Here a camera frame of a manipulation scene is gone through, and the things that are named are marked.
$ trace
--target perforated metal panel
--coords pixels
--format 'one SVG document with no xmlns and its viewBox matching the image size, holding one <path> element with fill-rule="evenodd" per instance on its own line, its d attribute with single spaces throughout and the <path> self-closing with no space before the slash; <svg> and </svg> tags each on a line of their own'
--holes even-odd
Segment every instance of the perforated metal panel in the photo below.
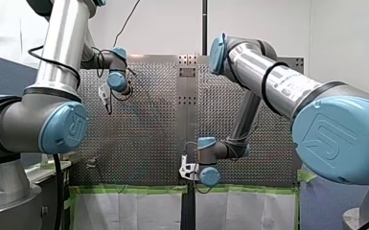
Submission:
<svg viewBox="0 0 369 230">
<path fill-rule="evenodd" d="M 182 59 L 131 57 L 129 66 L 137 73 L 136 77 L 129 75 L 133 96 L 126 102 L 113 100 L 111 116 L 98 97 L 98 87 L 107 73 L 98 79 L 95 70 L 81 71 L 79 93 L 90 122 L 76 154 L 80 160 L 73 166 L 71 184 L 178 184 L 177 170 L 186 141 L 194 141 L 197 136 L 225 138 L 229 134 L 243 91 L 223 76 L 210 75 L 207 57 L 192 57 L 196 63 L 188 67 L 195 68 L 196 75 L 185 72 L 189 75 L 185 79 L 180 76 Z M 301 58 L 282 61 L 303 68 Z M 249 158 L 219 162 L 221 182 L 292 186 L 301 163 L 292 153 L 289 122 L 264 106 L 258 126 Z M 88 169 L 87 163 L 94 158 L 96 167 Z"/>
<path fill-rule="evenodd" d="M 291 62 L 296 58 L 283 58 Z M 234 125 L 244 91 L 224 76 L 211 75 L 207 60 L 198 65 L 199 137 L 226 138 Z M 292 186 L 301 166 L 293 152 L 289 121 L 265 106 L 250 141 L 252 154 L 239 161 L 220 160 L 221 183 Z"/>
<path fill-rule="evenodd" d="M 104 83 L 95 70 L 81 71 L 79 91 L 89 113 L 87 136 L 78 150 L 71 183 L 177 184 L 176 75 L 173 58 L 149 57 L 131 61 L 137 74 L 129 75 L 134 87 L 128 101 L 113 100 L 108 116 L 98 97 Z M 86 163 L 97 158 L 96 168 Z"/>
</svg>

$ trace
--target robotic arm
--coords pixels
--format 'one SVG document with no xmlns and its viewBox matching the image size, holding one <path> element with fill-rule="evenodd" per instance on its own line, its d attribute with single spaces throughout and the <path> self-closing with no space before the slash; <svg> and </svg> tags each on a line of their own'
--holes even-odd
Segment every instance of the robotic arm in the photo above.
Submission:
<svg viewBox="0 0 369 230">
<path fill-rule="evenodd" d="M 214 40 L 210 71 L 248 92 L 227 140 L 198 139 L 201 182 L 219 182 L 219 172 L 208 167 L 217 159 L 246 155 L 262 99 L 291 121 L 296 151 L 311 170 L 334 182 L 369 185 L 369 94 L 340 81 L 319 83 L 275 59 L 271 46 L 259 40 L 225 34 Z"/>
</svg>

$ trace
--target green tape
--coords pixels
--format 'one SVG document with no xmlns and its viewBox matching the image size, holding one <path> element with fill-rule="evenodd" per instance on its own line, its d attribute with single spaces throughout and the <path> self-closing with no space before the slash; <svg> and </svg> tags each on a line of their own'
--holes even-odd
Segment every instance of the green tape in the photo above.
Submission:
<svg viewBox="0 0 369 230">
<path fill-rule="evenodd" d="M 304 181 L 306 183 L 310 183 L 310 181 L 312 181 L 313 179 L 316 178 L 316 174 L 309 172 L 309 171 L 305 171 L 305 170 L 298 170 L 297 171 L 297 180 L 298 181 Z"/>
<path fill-rule="evenodd" d="M 40 169 L 41 170 L 55 170 L 56 167 L 54 163 L 50 163 L 50 164 L 41 165 Z"/>
<path fill-rule="evenodd" d="M 131 185 L 91 185 L 70 187 L 70 193 L 81 194 L 136 194 L 136 195 L 164 195 L 185 194 L 186 186 L 131 186 Z"/>
<path fill-rule="evenodd" d="M 208 187 L 204 185 L 197 185 L 197 187 L 205 192 Z M 217 185 L 210 193 L 228 193 L 228 192 L 239 192 L 239 193 L 251 193 L 251 194 L 273 194 L 273 195 L 296 195 L 298 194 L 298 188 L 275 188 L 265 186 L 252 186 L 252 185 Z"/>
</svg>

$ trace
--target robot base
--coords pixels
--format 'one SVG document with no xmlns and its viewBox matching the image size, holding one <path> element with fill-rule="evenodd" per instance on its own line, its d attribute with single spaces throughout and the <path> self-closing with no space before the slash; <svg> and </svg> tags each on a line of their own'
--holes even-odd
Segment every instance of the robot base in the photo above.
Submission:
<svg viewBox="0 0 369 230">
<path fill-rule="evenodd" d="M 41 189 L 33 185 L 28 195 L 0 206 L 0 230 L 41 228 Z"/>
</svg>

